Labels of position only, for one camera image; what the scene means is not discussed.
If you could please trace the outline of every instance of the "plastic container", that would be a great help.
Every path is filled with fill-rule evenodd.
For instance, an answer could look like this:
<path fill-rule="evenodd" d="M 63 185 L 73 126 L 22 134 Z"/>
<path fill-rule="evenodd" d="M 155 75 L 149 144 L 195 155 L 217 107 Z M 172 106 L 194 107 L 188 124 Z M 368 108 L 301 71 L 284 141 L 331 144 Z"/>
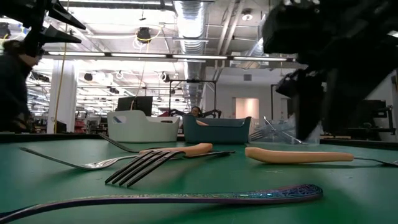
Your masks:
<path fill-rule="evenodd" d="M 118 142 L 177 141 L 179 124 L 180 118 L 146 117 L 139 110 L 108 113 L 109 137 Z"/>
<path fill-rule="evenodd" d="M 208 124 L 200 126 L 197 120 Z M 189 143 L 244 144 L 249 141 L 251 117 L 245 119 L 183 116 L 185 141 Z"/>
<path fill-rule="evenodd" d="M 291 116 L 288 120 L 273 120 L 269 124 L 262 124 L 256 131 L 261 131 L 263 138 L 251 142 L 273 142 L 279 144 L 303 145 L 296 139 L 295 118 Z M 305 145 L 318 145 L 320 140 L 321 126 L 317 126 L 310 137 L 303 141 Z"/>

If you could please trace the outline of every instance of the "green tabletop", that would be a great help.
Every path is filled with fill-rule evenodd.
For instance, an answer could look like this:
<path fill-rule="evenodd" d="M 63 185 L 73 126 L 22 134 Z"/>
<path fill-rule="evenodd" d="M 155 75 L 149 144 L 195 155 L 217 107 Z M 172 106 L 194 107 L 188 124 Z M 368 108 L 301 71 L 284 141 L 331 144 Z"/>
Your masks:
<path fill-rule="evenodd" d="M 183 146 L 126 144 L 131 149 Z M 0 212 L 36 203 L 76 197 L 128 194 L 240 192 L 287 185 L 316 184 L 321 200 L 271 206 L 208 204 L 103 205 L 69 208 L 23 218 L 15 223 L 398 223 L 397 168 L 375 162 L 329 162 L 267 165 L 244 156 L 244 146 L 214 146 L 236 150 L 228 157 L 169 161 L 130 189 L 104 181 L 127 161 L 105 170 L 82 172 L 18 150 L 25 146 L 77 164 L 129 155 L 105 140 L 27 142 L 0 145 Z M 398 151 L 331 145 L 278 146 L 283 151 L 340 151 L 356 156 L 398 160 Z"/>

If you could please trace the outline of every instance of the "fork tines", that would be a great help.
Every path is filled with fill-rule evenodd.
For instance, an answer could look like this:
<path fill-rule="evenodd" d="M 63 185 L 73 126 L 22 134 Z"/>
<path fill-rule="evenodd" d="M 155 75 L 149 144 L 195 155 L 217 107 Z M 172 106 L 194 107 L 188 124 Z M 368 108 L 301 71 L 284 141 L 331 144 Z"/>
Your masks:
<path fill-rule="evenodd" d="M 112 184 L 115 184 L 121 180 L 119 186 L 122 186 L 128 180 L 132 179 L 127 183 L 127 187 L 130 187 L 154 169 L 179 154 L 185 155 L 185 152 L 150 150 L 145 154 L 135 157 L 131 162 L 117 170 L 105 180 L 105 184 L 110 181 L 112 181 Z"/>

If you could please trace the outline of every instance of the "white plastic bin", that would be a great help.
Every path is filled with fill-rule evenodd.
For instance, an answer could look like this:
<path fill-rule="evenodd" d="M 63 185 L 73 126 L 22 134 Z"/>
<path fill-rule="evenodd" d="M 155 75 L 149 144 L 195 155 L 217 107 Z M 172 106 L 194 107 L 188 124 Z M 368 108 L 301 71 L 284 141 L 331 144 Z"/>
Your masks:
<path fill-rule="evenodd" d="M 139 110 L 108 113 L 109 137 L 118 142 L 177 141 L 179 124 L 180 118 L 146 117 L 144 112 Z"/>

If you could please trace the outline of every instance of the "white column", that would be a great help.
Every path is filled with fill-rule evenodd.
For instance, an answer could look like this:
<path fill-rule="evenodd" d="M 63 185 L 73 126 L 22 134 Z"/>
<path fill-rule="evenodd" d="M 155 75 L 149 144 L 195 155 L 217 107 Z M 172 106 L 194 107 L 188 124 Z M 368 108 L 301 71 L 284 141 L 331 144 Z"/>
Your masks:
<path fill-rule="evenodd" d="M 49 120 L 47 134 L 54 133 L 55 108 L 57 105 L 58 88 L 62 71 L 62 61 L 54 60 L 50 91 Z M 63 67 L 61 92 L 58 102 L 57 120 L 67 125 L 67 131 L 75 129 L 76 91 L 79 74 L 74 66 L 74 61 L 66 60 Z"/>

